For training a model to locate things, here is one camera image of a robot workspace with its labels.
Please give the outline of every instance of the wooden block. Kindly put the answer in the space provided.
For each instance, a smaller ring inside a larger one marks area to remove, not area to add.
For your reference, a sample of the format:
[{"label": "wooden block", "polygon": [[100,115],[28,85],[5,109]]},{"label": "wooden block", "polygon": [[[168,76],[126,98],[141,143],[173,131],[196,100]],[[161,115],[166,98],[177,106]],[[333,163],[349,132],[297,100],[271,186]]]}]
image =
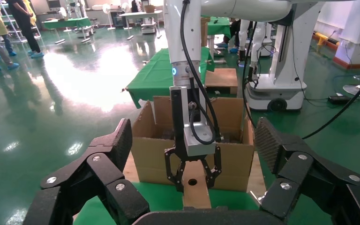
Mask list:
[{"label": "wooden block", "polygon": [[184,186],[184,207],[194,207],[196,209],[211,208],[208,187],[206,186],[205,180],[205,170],[200,160],[186,162],[182,183]]},{"label": "wooden block", "polygon": [[231,94],[237,94],[237,70],[234,68],[219,68],[214,72],[206,71],[205,86],[230,88]]}]

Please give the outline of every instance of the black cable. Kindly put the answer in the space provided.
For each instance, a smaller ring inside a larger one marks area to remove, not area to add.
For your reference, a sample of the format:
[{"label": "black cable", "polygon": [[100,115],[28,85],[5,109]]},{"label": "black cable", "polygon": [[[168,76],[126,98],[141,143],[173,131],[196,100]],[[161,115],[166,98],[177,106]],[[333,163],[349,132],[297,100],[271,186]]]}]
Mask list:
[{"label": "black cable", "polygon": [[323,130],[325,127],[327,127],[330,123],[332,123],[337,117],[339,117],[358,97],[360,96],[360,90],[354,95],[354,97],[352,97],[350,99],[350,101],[347,102],[347,104],[332,118],[330,119],[328,122],[326,122],[324,125],[322,125],[320,128],[318,128],[316,131],[310,133],[309,135],[303,137],[303,139],[307,139],[315,134],[317,134],[318,132],[320,132],[321,130]]},{"label": "black cable", "polygon": [[[217,117],[216,117],[216,114],[215,114],[215,111],[213,110],[213,106],[212,106],[212,103],[209,101],[209,97],[208,97],[208,94],[206,93],[206,90],[205,88],[203,87],[202,85],[202,82],[201,80],[199,79],[198,77],[198,74],[194,68],[194,65],[192,63],[192,60],[190,58],[190,55],[188,54],[188,50],[187,50],[187,45],[186,45],[186,40],[185,40],[185,37],[184,37],[184,18],[185,18],[185,14],[186,14],[186,9],[187,9],[187,5],[190,3],[189,0],[184,0],[183,1],[183,9],[181,10],[181,17],[180,17],[180,39],[181,39],[181,45],[183,46],[183,51],[184,51],[184,54],[186,56],[186,59],[187,59],[187,62],[188,62],[188,65],[190,66],[190,69],[191,69],[191,72],[194,76],[194,79],[196,81],[196,83],[198,84],[198,87],[199,89],[201,90],[201,93],[203,95],[203,97],[206,99],[206,104],[208,105],[209,107],[209,110],[210,110],[210,113],[212,114],[212,118],[213,118],[213,122],[214,122],[214,128],[212,130],[212,140],[209,141],[209,142],[205,142],[205,141],[202,141],[197,135],[196,135],[196,132],[195,132],[195,129],[194,129],[194,126],[192,125],[191,126],[191,131],[195,137],[196,140],[198,140],[200,143],[202,144],[211,144],[213,143],[215,140],[219,140],[220,139],[220,130],[219,130],[219,127],[218,127],[218,122],[217,122]],[[192,93],[194,95],[194,98],[195,98],[195,103],[197,104],[197,106],[199,107],[199,109],[201,110],[201,112],[204,114],[204,116],[206,117],[206,121],[208,124],[212,124],[212,122],[210,121],[210,118],[209,116],[207,116],[207,113],[204,111],[204,109],[202,108],[201,106],[201,103],[199,102],[199,99],[197,98],[197,94],[196,94],[196,91],[195,91],[195,87],[194,87],[194,80],[190,83],[190,86],[191,86],[191,89],[192,89]]]},{"label": "black cable", "polygon": [[293,67],[294,67],[294,71],[296,73],[296,76],[300,82],[300,88],[301,88],[301,92],[303,92],[303,95],[304,95],[304,99],[310,103],[311,105],[313,106],[316,106],[316,107],[328,107],[327,105],[315,105],[314,103],[310,102],[310,100],[306,97],[306,94],[303,90],[303,84],[301,83],[301,80],[300,80],[300,77],[299,77],[299,74],[297,74],[297,69],[296,69],[296,61],[294,59],[294,32],[293,32],[293,24],[292,24],[292,50],[293,50]]},{"label": "black cable", "polygon": [[255,22],[255,25],[253,26],[251,39],[249,40],[249,45],[247,46],[247,51],[246,51],[246,56],[245,56],[245,64],[244,64],[243,73],[242,73],[242,98],[243,98],[243,104],[245,106],[247,116],[249,117],[249,120],[252,123],[254,128],[256,128],[256,124],[253,122],[252,116],[251,116],[250,111],[248,109],[248,105],[246,103],[247,100],[246,100],[246,97],[245,97],[245,88],[246,88],[246,84],[247,84],[246,81],[245,81],[245,73],[246,73],[246,67],[248,66],[249,50],[250,50],[250,47],[252,46],[253,35],[255,34],[256,26],[257,26],[257,22]]},{"label": "black cable", "polygon": [[[190,78],[190,84],[191,84],[191,92],[193,93],[194,95],[194,99],[198,99],[197,95],[196,95],[196,90],[195,90],[195,86],[194,86],[194,79],[191,77]],[[208,145],[208,144],[212,144],[214,141],[215,141],[215,137],[216,137],[216,132],[214,130],[214,127],[213,127],[213,124],[212,124],[212,121],[210,120],[210,118],[208,117],[208,114],[206,113],[206,111],[202,108],[202,105],[201,103],[196,100],[195,101],[196,105],[198,106],[199,110],[201,111],[201,113],[204,115],[204,117],[206,118],[206,121],[210,127],[210,130],[212,132],[212,139],[210,141],[204,141],[202,139],[200,139],[198,137],[198,134],[195,132],[195,128],[194,128],[194,116],[195,116],[195,111],[196,111],[196,107],[193,107],[191,109],[191,115],[190,115],[190,127],[191,127],[191,132],[193,133],[195,139],[197,141],[199,141],[201,144],[205,144],[205,145]]]}]

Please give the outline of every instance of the white wall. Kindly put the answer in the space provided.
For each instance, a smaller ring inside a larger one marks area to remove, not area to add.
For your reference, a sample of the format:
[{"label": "white wall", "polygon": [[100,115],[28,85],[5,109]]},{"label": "white wall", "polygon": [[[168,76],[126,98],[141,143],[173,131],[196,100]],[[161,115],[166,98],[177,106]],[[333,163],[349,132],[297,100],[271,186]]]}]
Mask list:
[{"label": "white wall", "polygon": [[42,13],[46,13],[47,11],[50,11],[46,0],[30,0],[30,1],[34,7],[36,14],[42,14]]},{"label": "white wall", "polygon": [[341,41],[341,45],[336,51],[336,57],[348,64],[360,64],[360,0],[353,1],[340,39],[345,41]]},{"label": "white wall", "polygon": [[345,28],[352,6],[353,1],[325,2],[314,30],[328,37],[332,35],[331,38],[339,40],[338,37]]}]

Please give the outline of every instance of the green floor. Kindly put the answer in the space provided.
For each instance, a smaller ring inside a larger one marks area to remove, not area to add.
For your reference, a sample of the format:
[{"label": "green floor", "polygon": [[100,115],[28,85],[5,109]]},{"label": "green floor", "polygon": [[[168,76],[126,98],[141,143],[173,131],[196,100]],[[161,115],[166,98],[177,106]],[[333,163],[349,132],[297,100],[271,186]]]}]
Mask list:
[{"label": "green floor", "polygon": [[[121,118],[136,118],[139,110],[127,92],[121,90],[161,48],[166,39],[138,35],[127,41],[127,31],[98,30],[91,44],[81,44],[74,34],[61,33],[67,41],[55,45],[53,32],[43,32],[39,41],[45,57],[31,60],[27,45],[17,45],[13,58],[18,70],[0,73],[0,225],[18,225],[26,213],[40,180],[79,157],[90,141],[113,131]],[[306,65],[309,98],[326,98],[344,84],[356,83],[352,77],[336,78],[346,72],[325,56],[311,49]],[[227,55],[226,66],[235,67],[236,55]],[[262,60],[267,72],[270,60]],[[325,101],[305,102],[300,112],[253,112],[266,116],[281,131],[306,135],[330,119],[339,108]],[[312,149],[334,162],[360,173],[360,101],[328,128],[307,140]],[[263,167],[266,181],[272,177]],[[318,224],[317,207],[300,198],[293,224]]]}]

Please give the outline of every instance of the cardboard box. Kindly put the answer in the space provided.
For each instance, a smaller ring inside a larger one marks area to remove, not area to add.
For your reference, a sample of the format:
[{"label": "cardboard box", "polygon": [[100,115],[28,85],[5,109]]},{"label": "cardboard box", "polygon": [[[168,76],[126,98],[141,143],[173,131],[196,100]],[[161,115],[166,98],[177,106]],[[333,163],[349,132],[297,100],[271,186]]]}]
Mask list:
[{"label": "cardboard box", "polygon": [[[246,192],[254,146],[252,125],[247,117],[243,117],[243,100],[219,97],[211,99],[211,102],[221,134],[242,142],[218,143],[221,148],[223,172],[216,178],[214,188]],[[154,97],[154,108],[155,120],[151,102],[148,101],[134,122],[131,151],[140,182],[172,184],[166,178],[164,151],[173,147],[174,140],[161,139],[166,130],[173,128],[169,97]],[[213,168],[213,155],[208,155],[206,159],[210,168]],[[179,164],[180,159],[173,154],[173,174],[176,173]]]},{"label": "cardboard box", "polygon": [[201,47],[206,47],[208,44],[208,22],[210,22],[210,16],[201,17]]}]

